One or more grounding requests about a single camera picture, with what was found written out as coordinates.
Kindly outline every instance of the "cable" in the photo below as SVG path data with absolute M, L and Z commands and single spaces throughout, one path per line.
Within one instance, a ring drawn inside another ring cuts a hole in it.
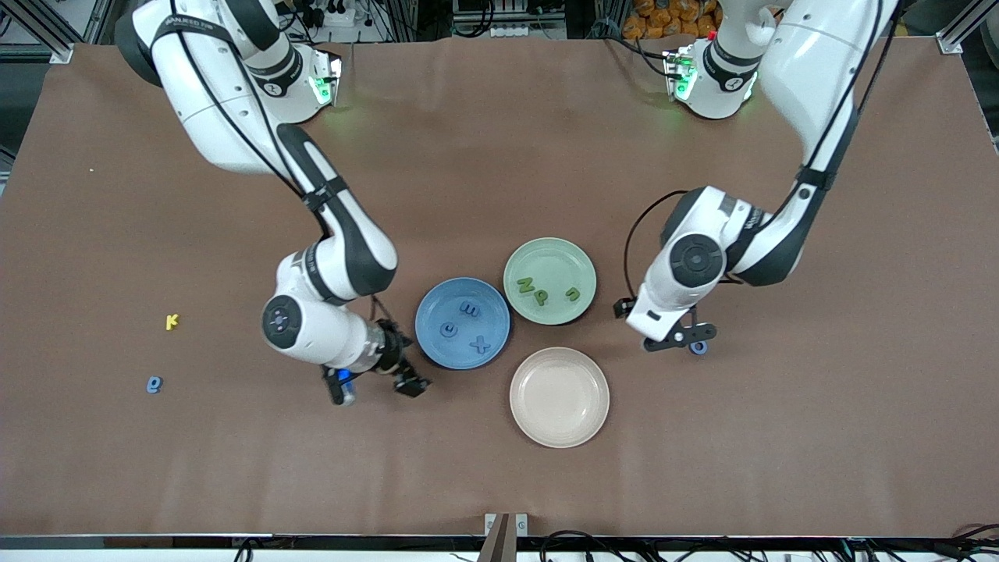
M 603 550 L 605 550 L 605 551 L 609 552 L 610 554 L 613 554 L 614 556 L 616 556 L 621 562 L 635 562 L 634 560 L 631 560 L 630 558 L 628 558 L 628 557 L 624 556 L 623 554 L 621 554 L 620 551 L 617 550 L 616 548 L 607 546 L 606 543 L 604 543 L 603 541 L 595 538 L 593 535 L 590 535 L 589 533 L 584 533 L 582 531 L 573 531 L 571 529 L 565 529 L 565 530 L 562 530 L 562 531 L 555 531 L 554 533 L 551 533 L 550 535 L 544 537 L 544 540 L 541 541 L 541 548 L 537 551 L 537 557 L 540 559 L 540 562 L 548 562 L 548 559 L 545 557 L 545 552 L 547 551 L 548 542 L 551 541 L 551 539 L 553 539 L 555 537 L 558 537 L 558 536 L 562 536 L 562 535 L 576 535 L 576 536 L 584 537 L 586 539 L 589 539 L 593 543 L 599 545 L 600 548 L 602 548 Z M 588 556 L 586 557 L 586 559 L 587 560 L 591 559 L 592 558 L 592 554 L 589 552 L 589 549 L 586 549 L 586 553 L 588 554 Z
M 878 26 L 878 23 L 881 21 L 881 11 L 883 9 L 884 9 L 884 0 L 877 0 L 877 10 L 874 13 L 874 27 L 871 30 L 870 37 L 867 39 L 867 46 L 864 48 L 864 54 L 860 56 L 860 63 L 857 64 L 857 67 L 853 72 L 853 76 L 850 77 L 850 82 L 846 86 L 846 90 L 843 92 L 843 96 L 839 99 L 839 103 L 836 104 L 835 111 L 832 112 L 832 115 L 829 118 L 829 122 L 826 124 L 825 129 L 822 131 L 822 136 L 819 137 L 818 143 L 815 144 L 815 149 L 812 151 L 811 157 L 808 158 L 808 163 L 805 164 L 806 168 L 811 168 L 812 164 L 815 163 L 815 158 L 818 157 L 819 149 L 822 148 L 822 145 L 825 143 L 825 139 L 829 136 L 829 133 L 832 132 L 832 126 L 836 122 L 836 117 L 839 115 L 839 111 L 843 108 L 843 105 L 846 104 L 846 100 L 850 99 L 853 94 L 853 86 L 856 85 L 857 78 L 860 77 L 860 69 L 863 68 L 864 63 L 867 62 L 867 56 L 870 55 L 871 49 L 874 47 L 874 41 L 877 40 L 877 36 L 881 32 L 881 28 Z M 881 56 L 884 56 L 886 53 L 887 51 L 882 51 Z M 873 82 L 867 84 L 867 89 L 869 90 L 873 85 L 874 85 Z M 776 216 L 777 216 L 776 213 L 774 213 L 773 217 L 770 217 L 770 220 L 767 221 L 767 224 L 769 224 L 770 221 L 772 221 L 773 218 Z
M 250 547 L 251 542 L 257 543 L 257 548 L 261 548 L 263 546 L 260 539 L 256 537 L 243 539 L 243 542 L 240 543 L 240 549 L 236 551 L 236 558 L 233 558 L 233 562 L 241 562 L 244 552 L 247 556 L 246 558 L 242 558 L 242 562 L 251 562 L 253 560 L 253 548 Z
M 285 153 L 281 151 L 281 146 L 278 144 L 278 138 L 274 134 L 274 128 L 271 127 L 271 120 L 268 119 L 267 117 L 267 109 L 264 108 L 264 101 L 261 100 L 260 94 L 257 93 L 257 88 L 254 87 L 253 80 L 250 78 L 250 73 L 247 72 L 246 66 L 243 64 L 243 61 L 240 59 L 239 53 L 236 51 L 235 48 L 230 49 L 230 52 L 232 52 L 233 54 L 233 59 L 236 61 L 236 66 L 239 67 L 240 72 L 243 74 L 243 79 L 246 80 L 247 84 L 250 85 L 250 92 L 253 94 L 254 100 L 257 101 L 257 108 L 260 110 L 260 114 L 264 118 L 264 126 L 267 129 L 267 134 L 271 137 L 271 143 L 274 144 L 274 151 L 278 153 L 278 158 L 281 159 L 281 163 L 285 166 L 285 169 L 288 170 L 288 172 L 291 174 L 292 167 L 288 165 L 288 159 L 285 158 Z M 221 105 L 219 106 L 219 109 L 220 111 L 223 111 L 223 113 L 225 113 L 225 111 L 222 110 Z M 299 183 L 298 180 L 295 179 L 294 175 L 292 175 L 292 179 L 295 181 L 295 183 Z M 320 213 L 319 210 L 312 211 L 312 215 L 316 219 L 316 223 L 319 224 L 320 231 L 323 232 L 323 237 L 321 238 L 321 240 L 326 240 L 331 235 L 330 226 L 327 224 L 326 220 L 323 219 L 323 215 Z
M 667 73 L 664 70 L 659 70 L 658 68 L 656 68 L 655 65 L 652 64 L 652 61 L 648 60 L 648 53 L 646 53 L 645 50 L 641 48 L 641 42 L 639 42 L 637 38 L 635 38 L 634 44 L 636 47 L 638 47 L 637 52 L 639 55 L 641 55 L 641 60 L 645 61 L 645 64 L 648 65 L 648 68 L 652 69 L 652 72 L 658 74 L 659 76 L 664 76 L 666 78 L 673 78 L 676 80 L 682 78 L 682 76 L 680 76 L 679 74 Z
M 393 43 L 398 43 L 399 41 L 396 40 L 396 34 L 392 32 L 392 28 L 389 27 L 389 24 L 386 23 L 386 21 L 385 21 L 385 16 L 382 15 L 383 10 L 381 10 L 379 8 L 375 8 L 375 11 L 378 12 L 378 19 L 382 22 L 382 27 L 385 28 L 385 32 L 389 34 L 389 40 L 391 40 Z
M 619 44 L 623 45 L 625 49 L 631 51 L 632 53 L 640 54 L 640 55 L 642 55 L 644 57 L 647 57 L 647 58 L 650 58 L 650 59 L 672 60 L 672 58 L 673 58 L 672 55 L 662 55 L 662 54 L 659 54 L 659 53 L 653 53 L 653 52 L 650 52 L 650 51 L 645 51 L 645 50 L 639 49 L 639 48 L 635 47 L 634 45 L 631 45 L 627 41 L 624 41 L 623 39 L 619 39 L 617 37 L 611 37 L 609 35 L 603 35 L 601 37 L 598 37 L 598 39 L 608 39 L 610 41 L 614 41 L 616 43 L 619 43 Z
M 902 15 L 902 3 L 899 2 L 895 5 L 895 13 L 891 15 L 891 27 L 888 29 L 888 38 L 884 41 L 884 48 L 881 50 L 881 55 L 877 59 L 877 64 L 874 66 L 874 74 L 871 75 L 871 81 L 867 83 L 867 90 L 864 92 L 864 97 L 860 98 L 860 106 L 857 107 L 857 115 L 864 114 L 864 108 L 867 107 L 867 100 L 871 95 L 871 84 L 877 82 L 877 77 L 881 74 L 881 67 L 884 66 L 884 61 L 887 58 L 888 49 L 891 48 L 891 41 L 895 38 L 895 28 L 898 27 L 898 19 Z
M 999 529 L 999 523 L 993 523 L 991 525 L 982 525 L 981 527 L 976 527 L 976 528 L 968 531 L 967 533 L 961 533 L 960 535 L 955 535 L 953 538 L 955 538 L 955 539 L 970 539 L 971 537 L 973 537 L 975 535 L 980 535 L 980 534 L 984 533 L 985 531 L 991 531 L 993 529 Z
M 175 14 L 177 13 L 176 0 L 170 0 L 170 9 L 172 13 Z M 223 107 L 222 103 L 219 102 L 219 98 L 216 97 L 215 92 L 213 92 L 212 88 L 209 87 L 208 81 L 205 80 L 205 75 L 202 74 L 201 68 L 198 67 L 198 65 L 194 61 L 194 57 L 191 55 L 191 49 L 187 44 L 187 39 L 184 37 L 184 32 L 183 31 L 178 32 L 177 38 L 180 41 L 181 48 L 184 50 L 184 55 L 187 57 L 188 62 L 191 64 L 192 70 L 194 70 L 195 75 L 198 77 L 198 81 L 201 83 L 201 87 L 205 89 L 205 93 L 208 94 L 208 97 L 209 99 L 212 100 L 212 103 L 219 108 L 219 113 L 221 113 L 223 118 L 225 118 L 226 122 L 229 123 L 229 126 L 233 128 L 236 134 L 239 135 L 239 137 L 243 140 L 244 143 L 246 143 L 246 145 L 250 148 L 250 150 L 252 150 L 253 153 L 256 154 L 257 157 L 260 158 L 261 161 L 264 162 L 264 164 L 266 164 L 268 168 L 271 169 L 271 172 L 273 172 L 274 175 L 278 176 L 278 178 L 280 178 L 281 181 L 286 186 L 288 186 L 289 189 L 292 190 L 292 193 L 295 193 L 295 195 L 299 199 L 302 199 L 304 194 L 302 193 L 300 188 L 296 187 L 296 185 L 293 184 L 291 181 L 289 181 L 289 179 L 286 178 L 284 174 L 278 171 L 277 167 L 274 164 L 272 164 L 271 161 L 267 159 L 267 157 L 264 156 L 263 152 L 261 152 L 261 150 L 257 147 L 257 145 L 255 145 L 253 141 L 251 141 L 250 138 L 247 137 L 246 133 L 244 133 L 243 130 L 236 125 L 236 122 L 233 121 L 233 118 L 229 115 L 229 112 L 227 112 L 226 109 Z M 243 61 L 240 60 L 240 55 L 236 51 L 235 47 L 230 45 L 229 50 L 232 52 L 232 55 L 236 60 L 236 66 L 239 67 L 240 71 L 243 74 L 243 78 L 246 80 L 247 85 L 250 87 L 250 91 L 253 93 L 254 99 L 257 100 L 257 106 L 260 108 L 261 115 L 264 118 L 264 124 L 266 125 L 268 134 L 271 137 L 271 142 L 274 143 L 275 152 L 277 152 L 278 156 L 281 158 L 281 161 L 284 164 L 285 169 L 291 172 L 292 168 L 288 165 L 288 162 L 285 159 L 285 155 L 281 152 L 281 148 L 278 146 L 278 141 L 274 136 L 274 131 L 271 130 L 271 123 L 267 118 L 267 111 L 264 109 L 264 102 L 261 101 L 260 94 L 257 93 L 257 89 L 253 85 L 254 84 L 253 80 L 250 79 L 250 75 L 247 73 L 247 69 L 243 65 Z M 323 231 L 323 238 L 324 239 L 329 238 L 330 227 L 326 224 L 326 221 L 323 220 L 323 217 L 319 214 L 318 211 L 314 211 L 313 216 L 316 218 L 316 222 L 319 223 L 320 230 Z
M 666 199 L 669 199 L 670 197 L 674 197 L 676 195 L 683 195 L 684 193 L 686 193 L 685 190 L 671 191 L 663 195 L 662 197 L 656 199 L 654 203 L 652 203 L 648 207 L 645 207 L 645 210 L 642 211 L 640 215 L 638 215 L 638 218 L 635 219 L 634 224 L 631 225 L 631 230 L 627 232 L 627 238 L 624 240 L 624 284 L 627 285 L 628 296 L 630 296 L 632 299 L 635 298 L 634 288 L 631 286 L 631 275 L 628 274 L 627 271 L 627 255 L 628 255 L 628 249 L 630 249 L 631 247 L 631 237 L 634 236 L 634 231 L 638 229 L 638 225 L 641 224 L 641 220 L 644 219 L 645 216 L 648 215 L 648 213 L 651 213 L 652 209 L 658 207 Z
M 3 27 L 3 31 L 0 31 L 0 37 L 3 37 L 4 33 L 7 33 L 7 30 L 10 29 L 10 22 L 14 21 L 14 18 L 0 11 L 0 23 L 3 23 L 4 20 L 7 20 L 7 25 Z
M 490 17 L 490 21 L 488 22 L 486 21 L 487 9 L 489 9 L 489 17 Z M 483 18 L 479 21 L 479 24 L 475 28 L 473 28 L 472 33 L 463 33 L 458 29 L 454 28 L 454 26 L 452 28 L 452 33 L 458 35 L 459 37 L 466 37 L 469 39 L 475 39 L 476 37 L 483 35 L 487 31 L 489 31 L 491 27 L 493 27 L 493 18 L 496 15 L 496 9 L 497 9 L 496 3 L 493 0 L 489 0 L 489 5 L 483 8 Z
M 307 26 L 306 22 L 302 20 L 302 18 L 299 16 L 298 12 L 295 12 L 295 13 L 292 14 L 292 20 L 293 21 L 294 20 L 298 20 L 299 23 L 302 24 L 302 31 L 305 34 L 305 41 L 292 41 L 292 43 L 305 43 L 305 44 L 309 45 L 310 47 L 315 46 L 316 45 L 316 41 L 313 39 L 312 33 L 309 33 L 309 26 Z
M 843 91 L 842 97 L 839 98 L 839 103 L 836 104 L 836 109 L 832 112 L 831 117 L 829 118 L 829 122 L 826 123 L 825 125 L 825 129 L 822 130 L 822 136 L 820 136 L 818 142 L 815 143 L 815 148 L 812 150 L 811 156 L 809 156 L 808 158 L 808 162 L 805 163 L 804 165 L 805 168 L 811 168 L 812 164 L 815 163 L 815 158 L 818 157 L 819 150 L 821 150 L 822 145 L 825 144 L 825 139 L 829 136 L 829 133 L 832 132 L 832 126 L 836 123 L 836 117 L 839 115 L 839 111 L 843 108 L 843 105 L 846 103 L 846 100 L 852 98 L 853 86 L 856 85 L 857 78 L 860 77 L 860 69 L 862 69 L 864 63 L 867 62 L 867 56 L 870 54 L 871 48 L 874 46 L 874 41 L 877 40 L 877 36 L 881 31 L 881 28 L 878 26 L 878 22 L 881 21 L 881 11 L 883 8 L 884 8 L 884 0 L 878 0 L 877 11 L 875 12 L 874 15 L 874 26 L 873 29 L 871 30 L 870 37 L 868 37 L 867 39 L 867 46 L 864 49 L 864 53 L 863 55 L 860 56 L 860 63 L 857 64 L 856 68 L 854 69 L 853 75 L 850 77 L 850 81 L 847 84 L 846 89 Z M 884 58 L 887 54 L 888 54 L 888 49 L 884 49 L 883 51 L 881 51 L 881 58 Z M 871 80 L 870 82 L 867 83 L 867 91 L 864 93 L 864 97 L 866 97 L 870 93 L 870 90 L 873 87 L 874 87 L 874 81 Z M 827 173 L 833 173 L 835 171 L 836 170 L 826 170 Z M 777 211 L 773 213 L 765 223 L 759 225 L 756 228 L 756 231 L 758 232 L 770 226 L 770 223 L 772 223 L 774 219 L 780 216 L 781 211 L 784 210 L 784 207 L 787 206 L 787 203 L 791 201 L 791 199 L 794 197 L 796 193 L 797 193 L 796 189 L 792 190 L 791 193 L 789 193 L 787 197 L 784 198 L 784 201 L 781 202 L 780 207 L 777 209 Z
M 292 17 L 290 17 L 290 18 L 288 18 L 288 20 L 282 22 L 281 23 L 281 27 L 279 28 L 279 30 L 282 33 L 284 33 L 286 31 L 288 31 L 289 29 L 291 29 L 293 25 L 295 25 L 295 14 L 292 14 Z
M 541 15 L 540 15 L 540 14 L 535 14 L 535 15 L 534 15 L 534 17 L 535 17 L 535 18 L 537 18 L 537 29 L 540 29 L 540 30 L 541 30 L 541 33 L 543 33 L 543 34 L 544 34 L 544 37 L 548 38 L 548 40 L 550 40 L 550 41 L 554 41 L 554 40 L 555 40 L 555 38 L 554 38 L 554 37 L 552 37 L 552 36 L 550 36 L 550 35 L 548 35 L 548 32 L 547 32 L 547 30 L 546 30 L 546 29 L 544 29 L 544 26 L 543 26 L 543 25 L 541 25 Z

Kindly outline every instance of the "plate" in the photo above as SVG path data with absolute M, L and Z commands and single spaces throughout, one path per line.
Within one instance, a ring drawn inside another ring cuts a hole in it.
M 508 336 L 506 301 L 481 279 L 449 279 L 431 289 L 417 309 L 417 341 L 442 367 L 482 367 L 500 354 Z
M 555 326 L 575 320 L 589 308 L 596 295 L 596 270 L 586 252 L 568 240 L 537 238 L 506 261 L 502 286 L 520 316 Z
M 516 425 L 545 447 L 585 443 L 603 426 L 609 407 L 603 372 L 592 359 L 567 347 L 549 347 L 524 359 L 509 386 Z

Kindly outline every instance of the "table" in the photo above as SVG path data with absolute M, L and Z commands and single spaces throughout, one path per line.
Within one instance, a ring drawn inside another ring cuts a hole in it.
M 79 46 L 0 199 L 0 532 L 475 533 L 510 511 L 534 533 L 949 535 L 999 519 L 999 160 L 960 60 L 935 49 L 895 42 L 798 270 L 715 290 L 698 358 L 643 353 L 612 318 L 621 247 L 669 190 L 776 208 L 800 148 L 762 96 L 697 119 L 598 41 L 358 46 L 341 106 L 306 128 L 397 245 L 384 300 L 404 328 L 444 279 L 499 286 L 538 236 L 580 245 L 599 288 L 567 326 L 514 318 L 485 368 L 418 359 L 435 380 L 418 399 L 366 375 L 335 408 L 319 369 L 259 328 L 278 262 L 317 237 L 309 214 L 273 177 L 209 165 L 160 90 L 113 47 Z M 636 279 L 665 207 L 636 234 Z M 530 442 L 507 406 L 517 364 L 558 345 L 611 392 L 570 450 Z

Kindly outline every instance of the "power strip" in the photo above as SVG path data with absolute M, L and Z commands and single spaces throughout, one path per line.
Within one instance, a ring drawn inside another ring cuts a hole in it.
M 526 37 L 529 34 L 527 24 L 504 23 L 490 28 L 490 37 Z

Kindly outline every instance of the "beige plate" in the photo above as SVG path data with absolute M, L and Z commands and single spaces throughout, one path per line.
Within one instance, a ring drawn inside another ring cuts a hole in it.
M 588 441 L 607 419 L 610 391 L 592 359 L 567 347 L 549 347 L 523 360 L 509 386 L 516 425 L 545 447 Z

